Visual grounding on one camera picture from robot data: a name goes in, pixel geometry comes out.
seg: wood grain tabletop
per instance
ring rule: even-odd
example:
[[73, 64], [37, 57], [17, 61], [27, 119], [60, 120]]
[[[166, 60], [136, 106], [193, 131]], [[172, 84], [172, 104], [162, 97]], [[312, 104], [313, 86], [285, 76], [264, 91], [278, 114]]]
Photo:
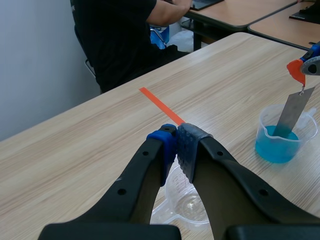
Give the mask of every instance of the wood grain tabletop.
[[296, 2], [296, 0], [224, 0], [200, 11], [191, 12], [227, 25], [241, 27]]
[[250, 30], [278, 41], [310, 48], [320, 41], [320, 24], [289, 18], [313, 3], [301, 2], [249, 26]]
[[[320, 217], [319, 136], [286, 164], [268, 163], [254, 151], [260, 111], [301, 89], [286, 65], [304, 53], [235, 33], [0, 142], [0, 239], [35, 240], [46, 224], [86, 212], [147, 134], [173, 123], [141, 87], [212, 134], [288, 200]], [[307, 87], [319, 80], [308, 77]], [[319, 109], [319, 94], [320, 88], [307, 108]], [[161, 189], [154, 206], [163, 200]], [[210, 229], [194, 232], [178, 220], [173, 224], [184, 240], [213, 239]]]

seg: white wall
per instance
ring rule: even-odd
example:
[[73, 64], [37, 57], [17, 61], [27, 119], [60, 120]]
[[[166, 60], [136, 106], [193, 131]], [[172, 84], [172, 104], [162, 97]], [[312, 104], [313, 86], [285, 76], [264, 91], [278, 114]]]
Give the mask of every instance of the white wall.
[[69, 0], [0, 1], [0, 141], [99, 94]]

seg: person's arm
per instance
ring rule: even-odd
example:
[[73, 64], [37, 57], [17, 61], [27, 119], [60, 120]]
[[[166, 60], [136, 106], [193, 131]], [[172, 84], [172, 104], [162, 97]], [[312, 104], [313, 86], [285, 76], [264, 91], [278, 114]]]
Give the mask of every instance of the person's arm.
[[157, 0], [146, 22], [157, 26], [174, 24], [189, 11], [192, 0], [172, 0], [172, 3]]

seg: blue liquid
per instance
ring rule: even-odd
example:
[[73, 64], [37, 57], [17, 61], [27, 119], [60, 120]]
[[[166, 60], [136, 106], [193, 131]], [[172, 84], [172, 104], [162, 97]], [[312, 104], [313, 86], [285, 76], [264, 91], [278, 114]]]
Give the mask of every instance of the blue liquid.
[[[276, 126], [265, 127], [269, 136], [272, 136]], [[299, 140], [297, 135], [291, 132], [287, 139]], [[255, 142], [255, 150], [265, 160], [271, 163], [283, 164], [289, 162], [298, 152], [300, 142], [272, 139], [266, 136], [264, 131], [258, 133]]]

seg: black t-shirt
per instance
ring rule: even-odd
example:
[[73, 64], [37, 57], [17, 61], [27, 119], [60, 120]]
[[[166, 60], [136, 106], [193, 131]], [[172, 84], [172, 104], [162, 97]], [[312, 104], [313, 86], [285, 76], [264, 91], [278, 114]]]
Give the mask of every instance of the black t-shirt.
[[75, 27], [103, 92], [161, 55], [146, 23], [155, 5], [156, 0], [71, 0]]

